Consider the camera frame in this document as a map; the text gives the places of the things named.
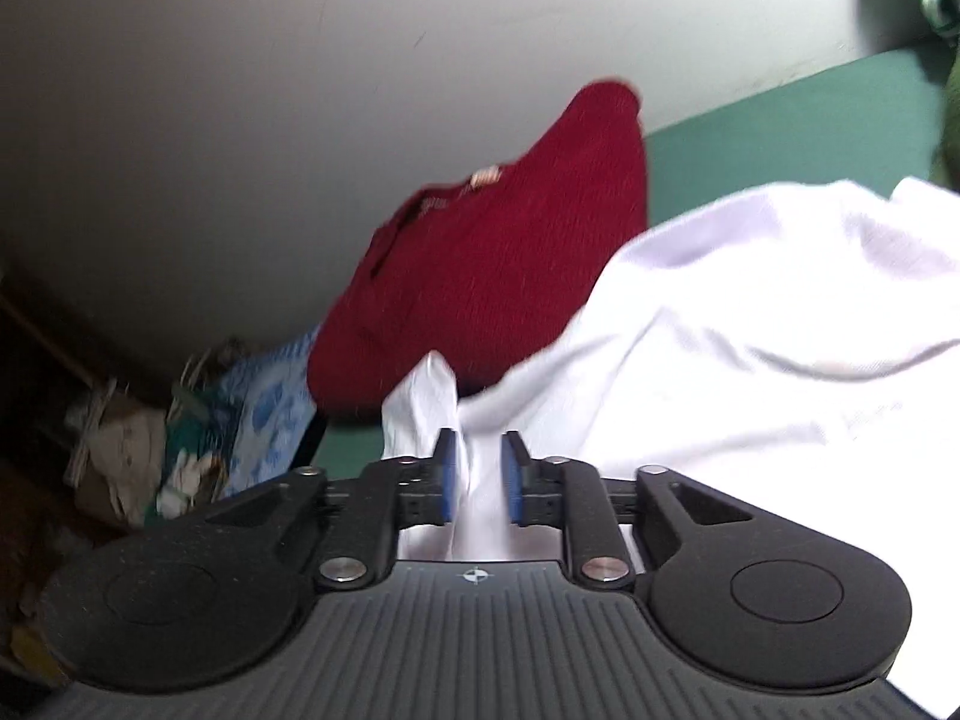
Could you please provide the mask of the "white polo shirt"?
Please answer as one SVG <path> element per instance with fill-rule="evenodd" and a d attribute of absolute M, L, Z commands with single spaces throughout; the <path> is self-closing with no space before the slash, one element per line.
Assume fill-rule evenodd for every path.
<path fill-rule="evenodd" d="M 454 522 L 412 559 L 551 557 L 509 523 L 500 439 L 608 478 L 667 466 L 869 551 L 913 621 L 892 681 L 958 704 L 958 199 L 901 181 L 768 184 L 625 244 L 548 348 L 461 397 L 425 356 L 382 408 L 387 455 L 452 429 Z"/>

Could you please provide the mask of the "blue white patterned cloth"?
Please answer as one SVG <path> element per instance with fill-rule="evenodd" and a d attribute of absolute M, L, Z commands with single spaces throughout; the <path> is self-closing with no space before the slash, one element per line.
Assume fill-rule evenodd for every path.
<path fill-rule="evenodd" d="M 218 383 L 218 395 L 239 405 L 221 499 L 288 472 L 316 412 L 306 371 L 317 332 L 239 361 Z"/>

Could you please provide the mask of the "small white plush toy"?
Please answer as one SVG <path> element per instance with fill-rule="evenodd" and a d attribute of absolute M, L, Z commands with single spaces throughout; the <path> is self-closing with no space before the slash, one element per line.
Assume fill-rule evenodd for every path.
<path fill-rule="evenodd" d="M 213 452 L 195 454 L 179 450 L 172 472 L 155 499 L 155 512 L 163 520 L 172 520 L 192 511 L 203 485 L 220 472 L 220 459 Z"/>

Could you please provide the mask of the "folded dark red sweater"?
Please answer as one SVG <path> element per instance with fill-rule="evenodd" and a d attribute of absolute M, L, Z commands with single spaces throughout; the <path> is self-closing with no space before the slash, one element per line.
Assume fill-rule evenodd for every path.
<path fill-rule="evenodd" d="M 317 333 L 309 394 L 327 415 L 369 413 L 428 353 L 467 392 L 490 387 L 558 338 L 646 226 L 640 98 L 589 83 L 523 156 L 421 187 L 374 233 Z"/>

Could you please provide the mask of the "white paper bag clutter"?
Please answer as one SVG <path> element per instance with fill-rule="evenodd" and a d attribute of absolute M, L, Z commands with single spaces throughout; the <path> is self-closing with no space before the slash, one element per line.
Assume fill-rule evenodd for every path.
<path fill-rule="evenodd" d="M 78 437 L 65 483 L 78 507 L 114 527 L 143 527 L 160 489 L 166 413 L 142 405 L 111 380 L 68 411 Z"/>

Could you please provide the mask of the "dark green knit sweater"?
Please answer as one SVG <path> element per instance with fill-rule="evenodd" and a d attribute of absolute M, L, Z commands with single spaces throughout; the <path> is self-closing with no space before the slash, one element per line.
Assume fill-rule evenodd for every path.
<path fill-rule="evenodd" d="M 960 54 L 955 54 L 944 86 L 942 132 L 932 156 L 931 181 L 952 192 L 960 187 Z"/>

